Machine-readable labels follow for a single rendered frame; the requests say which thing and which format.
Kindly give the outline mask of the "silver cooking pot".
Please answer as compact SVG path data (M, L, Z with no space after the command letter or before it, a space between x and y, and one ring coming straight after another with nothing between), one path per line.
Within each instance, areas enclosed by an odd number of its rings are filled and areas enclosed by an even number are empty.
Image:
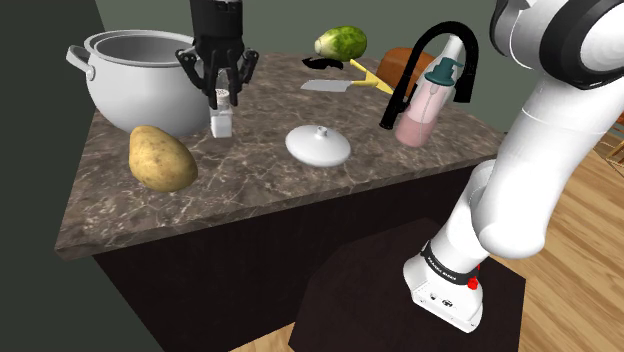
M114 30L71 45L66 60L85 74L99 112L130 133L151 125L180 137L210 124L207 97L196 88L175 56L193 38L158 30Z

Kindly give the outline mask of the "yellow kitchen utensil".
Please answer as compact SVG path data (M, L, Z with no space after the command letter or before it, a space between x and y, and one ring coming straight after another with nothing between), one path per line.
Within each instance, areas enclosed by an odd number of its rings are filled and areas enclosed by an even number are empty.
M357 68L358 70L365 73L365 79L362 82L359 82L359 85L363 85L364 83L367 83L368 86L375 87L387 94L392 95L394 93L394 90L387 83L385 83L375 74L371 73L368 69L366 69L360 63L358 63L356 60L351 59L349 63L355 68Z

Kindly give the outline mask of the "yellow-brown potato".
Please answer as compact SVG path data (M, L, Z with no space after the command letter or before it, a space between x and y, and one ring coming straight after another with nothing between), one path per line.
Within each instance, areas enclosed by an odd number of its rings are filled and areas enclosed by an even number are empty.
M128 164L138 181L158 192L181 190L198 177L197 164L188 148L154 126L142 125L132 130Z

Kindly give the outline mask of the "white pot lid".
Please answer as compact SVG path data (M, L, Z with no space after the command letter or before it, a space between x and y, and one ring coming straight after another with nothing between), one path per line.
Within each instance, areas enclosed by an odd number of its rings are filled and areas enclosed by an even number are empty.
M294 158L314 167L338 166L351 154L350 143L342 134L317 125L292 129L285 138L285 145Z

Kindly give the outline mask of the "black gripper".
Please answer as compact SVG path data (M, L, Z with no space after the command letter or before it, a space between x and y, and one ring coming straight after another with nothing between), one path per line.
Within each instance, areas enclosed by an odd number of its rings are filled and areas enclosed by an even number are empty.
M251 81L259 59L257 51L251 48L244 50L242 0L189 2L195 48L178 49L175 57L190 82L208 98L210 108L215 110L217 98L214 83L210 81L210 70L198 54L210 55L213 50L242 54L240 64L231 61L227 69L230 104L237 106L242 85Z

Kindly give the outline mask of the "black kitchen faucet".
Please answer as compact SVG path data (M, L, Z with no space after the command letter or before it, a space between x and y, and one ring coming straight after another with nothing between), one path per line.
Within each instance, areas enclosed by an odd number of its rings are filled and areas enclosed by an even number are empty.
M445 33L458 36L461 39L466 51L466 61L464 64L464 68L461 76L458 78L458 81L455 84L456 93L454 96L454 102L469 103L471 101L472 90L474 86L474 80L479 59L478 40L474 35L473 31L461 22L441 22L428 29L415 43L409 59L406 63L405 69L402 72L402 76L394 89L392 97L390 98L383 117L379 123L380 127L391 130L398 114L405 111L417 88L417 84L415 84L408 99L404 100L406 90L412 77L412 73L416 67L417 61L423 49L432 39L434 39L438 35Z

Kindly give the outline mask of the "brown bread loaf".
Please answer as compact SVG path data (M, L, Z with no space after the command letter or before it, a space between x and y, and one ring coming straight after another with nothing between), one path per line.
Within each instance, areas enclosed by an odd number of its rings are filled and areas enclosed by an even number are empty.
M407 61L411 55L411 48L397 47L387 51L381 60L379 67L376 71L376 76L388 84L392 89L396 87L403 74ZM434 56L422 52L416 67L413 70L411 79L409 81L408 88L405 92L405 96L408 97L413 88L413 85L418 80L420 75L425 71L427 66L433 62Z

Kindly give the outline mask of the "dark kitchen island marble top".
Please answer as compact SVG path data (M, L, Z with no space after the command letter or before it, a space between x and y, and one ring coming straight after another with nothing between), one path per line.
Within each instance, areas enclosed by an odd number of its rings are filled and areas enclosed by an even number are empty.
M55 249L94 258L164 352L228 352L292 322L336 249L443 220L500 145L500 132L449 104L429 143L406 147L379 126L384 93L301 89L314 77L297 54L263 54L233 136L185 138L199 176L176 193L134 179L128 134L93 116ZM304 125L338 131L349 158L333 167L294 158L285 138Z

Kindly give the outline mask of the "pink soap dispenser teal pump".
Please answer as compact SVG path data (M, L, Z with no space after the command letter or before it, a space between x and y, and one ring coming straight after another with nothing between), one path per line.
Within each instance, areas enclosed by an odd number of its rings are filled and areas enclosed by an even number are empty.
M447 96L454 88L456 67L463 67L463 64L443 57L432 71L424 75L395 131L399 142L410 147L421 147L427 142Z

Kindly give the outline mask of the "green cabbage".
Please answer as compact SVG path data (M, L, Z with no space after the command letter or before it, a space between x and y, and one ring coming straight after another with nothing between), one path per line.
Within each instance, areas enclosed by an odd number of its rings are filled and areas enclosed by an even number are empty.
M358 27L345 25L327 30L314 42L315 53L323 58L349 62L361 57L368 45L366 34Z

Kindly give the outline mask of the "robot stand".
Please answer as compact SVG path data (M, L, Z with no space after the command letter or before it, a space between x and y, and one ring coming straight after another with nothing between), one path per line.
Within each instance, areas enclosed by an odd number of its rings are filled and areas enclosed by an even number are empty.
M474 332L413 303L404 262L438 229L420 219L335 252L308 283L294 352L518 352L525 280L493 259L481 266L484 312Z

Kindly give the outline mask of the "white salt shaker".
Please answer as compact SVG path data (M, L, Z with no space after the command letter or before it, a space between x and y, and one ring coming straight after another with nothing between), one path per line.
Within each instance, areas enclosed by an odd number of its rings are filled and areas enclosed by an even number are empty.
M212 109L210 112L210 127L214 138L229 138L232 136L233 110L230 105L228 88L227 70L220 69L215 85L217 108Z

